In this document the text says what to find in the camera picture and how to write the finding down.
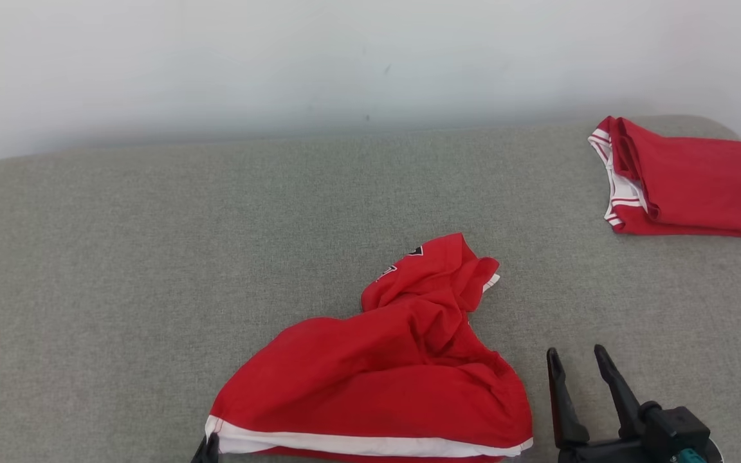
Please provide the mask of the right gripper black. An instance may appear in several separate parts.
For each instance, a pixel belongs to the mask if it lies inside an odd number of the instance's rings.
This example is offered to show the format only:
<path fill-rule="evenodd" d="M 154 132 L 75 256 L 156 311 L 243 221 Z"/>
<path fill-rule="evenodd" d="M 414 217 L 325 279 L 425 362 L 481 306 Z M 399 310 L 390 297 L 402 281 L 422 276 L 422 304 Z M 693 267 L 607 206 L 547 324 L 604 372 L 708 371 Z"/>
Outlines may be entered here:
<path fill-rule="evenodd" d="M 567 374 L 558 350 L 547 349 L 548 386 L 551 398 L 553 433 L 559 462 L 656 462 L 639 437 L 642 422 L 640 402 L 615 366 L 606 348 L 594 346 L 602 379 L 608 384 L 617 418 L 620 439 L 589 442 L 587 428 L 580 424 L 567 389 Z"/>

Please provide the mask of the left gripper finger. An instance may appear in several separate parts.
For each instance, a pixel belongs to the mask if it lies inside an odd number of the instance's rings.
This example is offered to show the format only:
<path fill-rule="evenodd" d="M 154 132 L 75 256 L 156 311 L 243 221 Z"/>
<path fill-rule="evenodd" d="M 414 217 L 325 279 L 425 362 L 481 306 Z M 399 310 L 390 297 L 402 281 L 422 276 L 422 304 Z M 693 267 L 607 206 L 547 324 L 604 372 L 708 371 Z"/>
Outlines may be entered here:
<path fill-rule="evenodd" d="M 192 463 L 218 463 L 219 455 L 219 436 L 217 433 L 210 433 L 203 437 L 192 457 Z"/>

